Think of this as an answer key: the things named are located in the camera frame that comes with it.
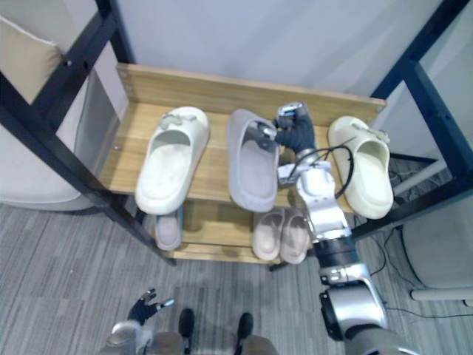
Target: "gray slipper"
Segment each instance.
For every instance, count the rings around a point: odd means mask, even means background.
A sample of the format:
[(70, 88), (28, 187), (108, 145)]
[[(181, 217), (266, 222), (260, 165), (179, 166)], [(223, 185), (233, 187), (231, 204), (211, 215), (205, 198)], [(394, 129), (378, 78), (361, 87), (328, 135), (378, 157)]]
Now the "gray slipper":
[(182, 206), (170, 214), (156, 216), (154, 232), (159, 249), (171, 251), (180, 246), (183, 241), (183, 217)]
[(265, 138), (258, 123), (270, 121), (246, 109), (231, 114), (227, 124), (228, 185), (234, 202), (253, 212), (268, 212), (277, 195), (278, 144)]

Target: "white slipper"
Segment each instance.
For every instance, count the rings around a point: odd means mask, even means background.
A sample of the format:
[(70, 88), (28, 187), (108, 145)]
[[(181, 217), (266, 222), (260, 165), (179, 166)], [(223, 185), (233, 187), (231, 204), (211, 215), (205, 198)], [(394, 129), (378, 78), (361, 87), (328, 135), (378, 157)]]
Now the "white slipper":
[(285, 210), (275, 207), (268, 213), (253, 215), (253, 252), (262, 260), (276, 259), (281, 246)]
[(148, 214), (169, 214), (186, 198), (210, 135), (207, 116), (195, 107), (163, 115), (148, 145), (135, 197)]
[[(344, 143), (353, 153), (355, 168), (345, 196), (353, 211), (370, 219), (384, 217), (393, 202), (389, 181), (389, 138), (386, 133), (370, 129), (363, 121), (343, 116), (328, 130), (330, 146)], [(350, 170), (348, 153), (333, 152), (341, 181), (347, 181)]]
[(300, 264), (305, 259), (310, 243), (309, 231), (302, 212), (295, 209), (286, 211), (282, 228), (281, 258), (290, 264)]

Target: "shoe rack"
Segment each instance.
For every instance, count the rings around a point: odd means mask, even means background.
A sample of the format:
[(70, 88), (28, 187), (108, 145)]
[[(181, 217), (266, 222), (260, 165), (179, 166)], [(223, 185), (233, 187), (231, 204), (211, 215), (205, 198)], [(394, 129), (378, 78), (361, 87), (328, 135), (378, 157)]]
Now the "shoe rack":
[[(136, 64), (119, 64), (118, 72), (130, 103), (100, 176), (101, 183), (112, 192), (135, 193), (148, 141), (163, 113), (194, 106), (207, 114), (211, 125), (210, 140), (184, 204), (183, 244), (169, 253), (177, 259), (266, 263), (251, 250), (251, 212), (232, 203), (228, 193), (226, 124), (235, 109), (249, 109), (272, 119), (279, 106), (305, 101), (314, 120), (317, 146), (323, 148), (328, 146), (328, 126), (335, 119), (352, 115), (369, 121), (386, 104), (377, 98)], [(341, 181), (332, 164), (338, 189)], [(338, 201), (345, 212), (351, 212), (343, 196)], [(302, 202), (294, 188), (280, 189), (276, 205), (301, 208)]]

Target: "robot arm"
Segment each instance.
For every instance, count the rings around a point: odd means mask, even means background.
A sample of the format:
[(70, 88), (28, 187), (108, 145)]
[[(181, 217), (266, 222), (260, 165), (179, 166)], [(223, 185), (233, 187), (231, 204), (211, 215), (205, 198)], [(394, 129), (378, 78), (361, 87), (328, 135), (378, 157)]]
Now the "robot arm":
[(349, 355), (412, 354), (387, 329), (387, 316), (367, 267), (358, 257), (351, 230), (335, 198), (331, 165), (316, 151), (313, 123), (302, 102), (278, 110), (275, 126), (262, 132), (296, 153), (298, 163), (278, 169), (281, 183), (295, 183), (307, 209), (307, 224), (319, 260), (321, 312), (328, 334), (344, 341)]

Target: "beige chair cushion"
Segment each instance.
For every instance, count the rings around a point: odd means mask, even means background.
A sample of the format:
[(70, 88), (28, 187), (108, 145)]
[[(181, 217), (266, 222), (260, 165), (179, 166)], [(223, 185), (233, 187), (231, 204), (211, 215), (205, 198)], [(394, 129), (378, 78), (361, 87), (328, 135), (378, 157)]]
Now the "beige chair cushion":
[(29, 104), (60, 62), (54, 43), (0, 16), (0, 70)]

